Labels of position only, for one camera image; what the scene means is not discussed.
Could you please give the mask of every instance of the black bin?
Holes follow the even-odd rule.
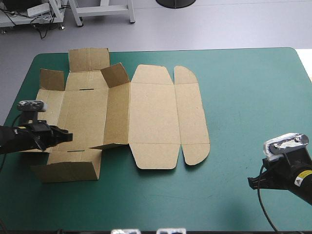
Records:
[[[168,8],[182,8],[192,5],[196,0],[156,0],[158,4]]]

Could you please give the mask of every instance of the yellow warning label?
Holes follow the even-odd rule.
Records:
[[[311,170],[307,170],[307,171],[303,171],[301,172],[298,177],[304,179],[305,177],[307,177],[308,175],[311,175],[312,174],[312,171]]]
[[[305,177],[307,177],[308,175],[311,175],[311,174],[312,174],[312,170],[306,170],[306,171],[301,172],[301,173],[297,176],[297,178],[294,180],[294,184],[297,185],[298,187],[300,187],[300,185],[301,185],[303,179],[304,179]]]

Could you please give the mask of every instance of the cable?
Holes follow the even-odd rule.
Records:
[[[11,19],[11,17],[8,16],[8,14],[6,13],[6,11],[2,10],[0,8],[0,10],[9,18],[9,20],[12,22],[12,24],[14,24],[14,26],[16,26],[16,24],[13,22],[13,20]]]
[[[44,39],[44,38],[47,36],[48,31],[51,30],[51,24],[54,22],[54,19],[55,19],[55,16],[56,16],[56,15],[53,14],[53,16],[52,16],[52,11],[50,12],[50,14],[51,14],[51,19],[50,19],[49,25],[48,25],[47,28],[46,28],[46,31],[45,31],[44,36],[42,35],[42,32],[41,32],[35,25],[32,24],[32,22],[33,22],[34,20],[36,20],[37,18],[35,18],[35,19],[33,19],[32,21],[30,21],[30,25],[33,26],[33,28],[34,28],[37,32],[39,32],[39,35],[40,35],[40,38],[41,38],[41,39]]]
[[[277,234],[280,234],[280,232],[277,230],[277,228],[274,226],[274,224],[272,223],[270,217],[268,216],[264,206],[263,206],[263,203],[262,203],[262,199],[261,199],[261,194],[260,194],[260,181],[261,181],[261,175],[262,175],[262,171],[264,169],[264,165],[262,165],[261,167],[261,170],[260,170],[260,174],[259,174],[259,177],[258,177],[258,187],[257,187],[257,193],[258,193],[258,199],[259,199],[259,203],[260,203],[260,206],[262,208],[262,211],[265,215],[265,217],[267,218],[269,224],[271,225],[271,227],[274,229],[274,231],[277,233]]]
[[[5,234],[9,234],[8,230],[5,227],[4,222],[0,219],[0,226]]]
[[[14,126],[16,120],[18,120],[19,117],[20,117],[20,115],[18,115],[18,116],[15,117],[15,119],[13,120],[13,123],[12,123],[11,127]],[[0,173],[1,173],[2,169],[3,169],[5,160],[6,160],[6,154],[3,155],[3,159],[2,159],[2,162],[1,162],[1,166],[0,166]]]

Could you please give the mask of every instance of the cardboard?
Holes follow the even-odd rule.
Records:
[[[141,169],[176,167],[182,144],[185,162],[196,165],[210,141],[196,76],[175,68],[175,84],[165,67],[139,65],[132,81],[121,64],[102,69],[109,98],[102,146],[129,144]]]
[[[139,65],[130,82],[121,63],[109,66],[108,49],[69,51],[70,73],[41,70],[40,119],[73,133],[73,141],[47,149],[47,165],[33,166],[42,182],[99,178],[102,150],[129,144],[141,169],[173,169],[182,144],[195,165],[210,150],[196,76],[175,67]]]
[[[69,51],[70,73],[41,70],[37,99],[48,104],[39,119],[73,133],[73,141],[47,149],[47,165],[33,166],[42,182],[99,178],[102,152],[90,148],[103,143],[108,86],[100,68],[109,66],[108,49]]]
[[[210,140],[197,78],[182,66],[175,67],[175,95],[184,160],[196,165],[208,156]]]

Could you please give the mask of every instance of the green tabletop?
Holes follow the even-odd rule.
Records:
[[[247,177],[257,176],[263,142],[285,133],[312,137],[312,85],[291,48],[118,52],[132,77],[138,64],[183,65],[198,78],[211,139],[209,157],[190,167],[140,170],[129,146],[103,153],[100,179],[42,184],[30,165],[46,154],[9,154],[0,174],[0,217],[11,230],[185,227],[189,231],[271,230]],[[35,99],[39,69],[68,73],[68,55],[35,57],[16,103]],[[281,230],[312,230],[312,207],[288,191],[263,190]]]

